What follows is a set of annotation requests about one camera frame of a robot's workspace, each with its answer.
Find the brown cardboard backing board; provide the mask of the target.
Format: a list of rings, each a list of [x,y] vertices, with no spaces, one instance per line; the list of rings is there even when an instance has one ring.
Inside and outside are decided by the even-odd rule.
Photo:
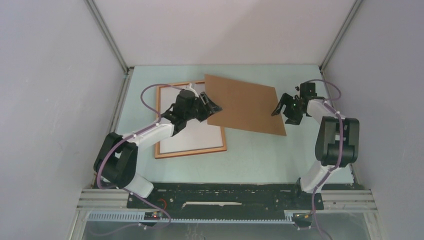
[[[210,74],[204,75],[204,83],[207,96],[222,108],[207,119],[209,125],[287,135],[283,118],[272,116],[278,105],[274,87]]]

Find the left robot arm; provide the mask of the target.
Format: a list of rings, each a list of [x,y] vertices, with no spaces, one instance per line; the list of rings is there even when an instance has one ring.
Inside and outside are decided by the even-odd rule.
[[[138,195],[138,201],[145,208],[153,208],[158,202],[158,194],[153,191],[153,183],[137,172],[138,153],[174,137],[189,121],[197,120],[201,123],[222,110],[205,92],[182,89],[175,102],[160,113],[153,123],[124,135],[109,133],[93,165],[97,186],[104,189],[101,181],[105,179],[114,188]]]

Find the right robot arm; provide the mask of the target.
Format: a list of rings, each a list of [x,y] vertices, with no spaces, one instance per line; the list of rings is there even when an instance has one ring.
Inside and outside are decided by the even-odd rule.
[[[337,171],[353,164],[359,156],[360,121],[346,117],[331,106],[332,99],[319,96],[316,80],[301,83],[296,95],[284,93],[272,116],[284,115],[286,124],[300,125],[303,117],[312,117],[319,130],[314,147],[316,161],[305,176],[298,179],[298,191],[291,194],[291,204],[304,209],[310,194],[320,193],[327,180]]]

